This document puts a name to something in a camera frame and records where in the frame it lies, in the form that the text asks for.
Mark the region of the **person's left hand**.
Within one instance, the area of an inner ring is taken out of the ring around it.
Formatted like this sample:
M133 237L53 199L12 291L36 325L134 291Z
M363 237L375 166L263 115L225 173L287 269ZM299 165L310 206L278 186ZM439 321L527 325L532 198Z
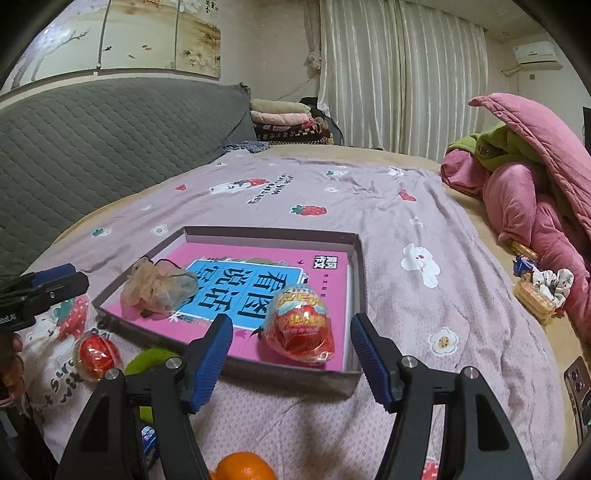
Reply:
M26 391L24 363L20 357L22 338L10 331L1 331L1 407L13 406Z

